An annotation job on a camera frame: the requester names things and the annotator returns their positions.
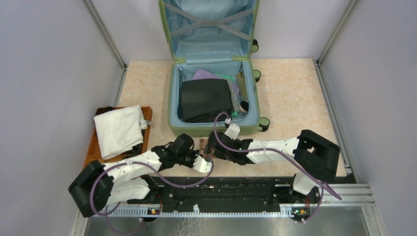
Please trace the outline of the eyeshadow palette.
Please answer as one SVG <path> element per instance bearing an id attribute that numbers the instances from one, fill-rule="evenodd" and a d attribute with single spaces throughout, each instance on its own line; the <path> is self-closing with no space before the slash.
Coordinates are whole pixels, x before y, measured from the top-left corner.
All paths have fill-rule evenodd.
<path id="1" fill-rule="evenodd" d="M 209 138 L 201 138 L 199 141 L 199 154 L 204 158 L 204 159 L 213 159 L 215 158 L 214 155 L 214 146 L 213 146 L 213 141 L 210 140 Z"/>

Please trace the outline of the black garment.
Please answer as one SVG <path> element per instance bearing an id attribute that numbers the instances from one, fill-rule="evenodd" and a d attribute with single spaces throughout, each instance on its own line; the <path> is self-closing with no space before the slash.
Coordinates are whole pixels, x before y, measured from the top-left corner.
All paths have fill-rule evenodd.
<path id="1" fill-rule="evenodd" d="M 231 88 L 225 79 L 189 80 L 179 90 L 179 119 L 185 123 L 214 122 L 215 117 L 234 111 Z"/>

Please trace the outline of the gold cap bottle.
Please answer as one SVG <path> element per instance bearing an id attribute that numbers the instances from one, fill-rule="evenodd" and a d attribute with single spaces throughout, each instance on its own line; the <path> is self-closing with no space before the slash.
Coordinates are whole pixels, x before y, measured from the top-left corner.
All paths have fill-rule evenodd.
<path id="1" fill-rule="evenodd" d="M 249 103 L 247 98 L 246 79 L 243 72 L 237 73 L 237 83 L 240 89 L 241 102 L 239 108 L 243 113 L 248 113 Z"/>

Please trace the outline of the green white tie-dye garment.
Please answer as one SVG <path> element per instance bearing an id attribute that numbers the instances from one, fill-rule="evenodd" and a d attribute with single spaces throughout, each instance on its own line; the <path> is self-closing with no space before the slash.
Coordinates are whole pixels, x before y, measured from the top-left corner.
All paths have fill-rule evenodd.
<path id="1" fill-rule="evenodd" d="M 237 117 L 239 114 L 239 88 L 234 80 L 233 77 L 229 76 L 229 75 L 225 75 L 225 74 L 215 74 L 216 76 L 220 77 L 221 79 L 225 79 L 229 82 L 229 85 L 232 88 L 232 103 L 233 103 L 233 107 L 234 107 L 234 111 L 232 112 L 232 117 Z"/>

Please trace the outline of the purple t-shirt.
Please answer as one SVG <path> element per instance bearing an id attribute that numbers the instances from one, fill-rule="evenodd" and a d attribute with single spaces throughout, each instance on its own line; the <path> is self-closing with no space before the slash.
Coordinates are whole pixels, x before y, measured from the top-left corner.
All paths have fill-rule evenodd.
<path id="1" fill-rule="evenodd" d="M 194 76 L 192 77 L 192 80 L 199 80 L 199 79 L 221 79 L 220 77 L 216 76 L 215 74 L 206 71 L 204 69 L 198 69 Z"/>

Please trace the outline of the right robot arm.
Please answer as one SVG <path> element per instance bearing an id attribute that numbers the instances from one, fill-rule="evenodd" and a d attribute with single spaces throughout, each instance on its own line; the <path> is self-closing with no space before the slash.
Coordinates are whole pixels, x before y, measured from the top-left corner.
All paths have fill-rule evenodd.
<path id="1" fill-rule="evenodd" d="M 340 147 L 308 129 L 281 141 L 240 140 L 229 137 L 228 132 L 211 132 L 203 153 L 239 165 L 287 160 L 299 170 L 288 189 L 293 202 L 301 203 L 316 185 L 342 199 L 329 186 L 336 177 Z"/>

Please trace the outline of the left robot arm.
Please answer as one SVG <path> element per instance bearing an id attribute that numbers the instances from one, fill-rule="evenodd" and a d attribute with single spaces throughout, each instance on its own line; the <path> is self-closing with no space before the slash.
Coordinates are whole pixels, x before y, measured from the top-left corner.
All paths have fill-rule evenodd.
<path id="1" fill-rule="evenodd" d="M 152 203 L 157 199 L 158 191 L 142 179 L 143 175 L 159 174 L 175 165 L 183 165 L 208 176 L 212 173 L 212 161 L 207 161 L 193 150 L 193 145 L 190 136 L 181 134 L 173 142 L 121 161 L 91 161 L 73 180 L 68 191 L 83 217 L 101 215 L 105 206 L 128 200 Z"/>

